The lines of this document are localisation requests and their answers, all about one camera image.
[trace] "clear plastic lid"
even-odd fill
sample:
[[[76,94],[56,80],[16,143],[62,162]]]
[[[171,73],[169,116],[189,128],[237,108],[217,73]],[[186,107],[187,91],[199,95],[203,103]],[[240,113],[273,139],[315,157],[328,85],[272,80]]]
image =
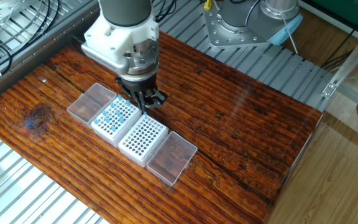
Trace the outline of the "clear plastic lid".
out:
[[[172,131],[147,163],[147,169],[172,186],[196,151],[196,146]]]
[[[94,118],[116,98],[117,94],[115,92],[108,90],[99,83],[95,83],[86,93],[81,94],[81,96],[67,108],[67,111],[77,120],[90,126]]]

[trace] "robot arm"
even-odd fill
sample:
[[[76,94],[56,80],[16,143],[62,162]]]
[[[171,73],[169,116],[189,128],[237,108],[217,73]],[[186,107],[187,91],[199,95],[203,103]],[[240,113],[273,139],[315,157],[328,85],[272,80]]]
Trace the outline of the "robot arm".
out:
[[[151,0],[99,0],[99,5],[101,14],[85,33],[84,53],[116,72],[116,82],[142,111],[162,106],[167,96],[156,86],[159,28]],[[245,40],[244,30],[250,29],[267,42],[281,44],[288,38],[283,20],[293,32],[301,21],[300,15],[295,17],[298,11],[297,0],[228,0],[218,22],[210,24],[219,23],[217,28],[233,40]]]
[[[150,0],[99,0],[101,14],[85,32],[84,53],[118,74],[116,82],[142,111],[161,106],[158,24]]]

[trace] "wooden table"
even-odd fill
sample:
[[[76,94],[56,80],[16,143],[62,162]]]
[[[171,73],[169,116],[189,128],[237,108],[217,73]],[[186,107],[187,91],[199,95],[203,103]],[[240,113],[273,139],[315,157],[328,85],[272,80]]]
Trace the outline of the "wooden table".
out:
[[[321,112],[162,34],[150,115],[198,147],[169,187],[66,109],[115,74],[67,47],[0,96],[0,139],[112,223],[265,223]]]

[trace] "transparent plastic box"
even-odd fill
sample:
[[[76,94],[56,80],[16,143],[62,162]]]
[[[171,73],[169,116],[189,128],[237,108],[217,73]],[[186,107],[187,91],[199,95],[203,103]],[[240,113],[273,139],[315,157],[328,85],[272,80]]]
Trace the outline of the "transparent plastic box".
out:
[[[196,152],[196,146],[172,131],[147,163],[147,169],[172,186]]]
[[[118,148],[125,156],[142,167],[168,136],[168,128],[144,114],[129,130]]]
[[[117,94],[99,83],[95,83],[89,90],[67,108],[67,111],[78,121],[91,127],[92,121],[102,110],[116,99]]]
[[[82,94],[67,111],[114,147],[142,116],[138,107],[99,83]]]

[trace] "wooden floor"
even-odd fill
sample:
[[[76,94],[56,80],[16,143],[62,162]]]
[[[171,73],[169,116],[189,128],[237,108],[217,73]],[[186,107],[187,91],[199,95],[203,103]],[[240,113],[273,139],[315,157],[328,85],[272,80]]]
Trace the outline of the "wooden floor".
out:
[[[294,40],[302,57],[322,66],[336,50],[334,57],[358,44],[312,13],[301,13],[304,21]],[[293,49],[290,42],[285,47]],[[358,76],[358,66],[351,76]],[[346,84],[358,91],[358,79]],[[358,117],[351,100],[338,94],[324,112],[270,223],[358,223]]]

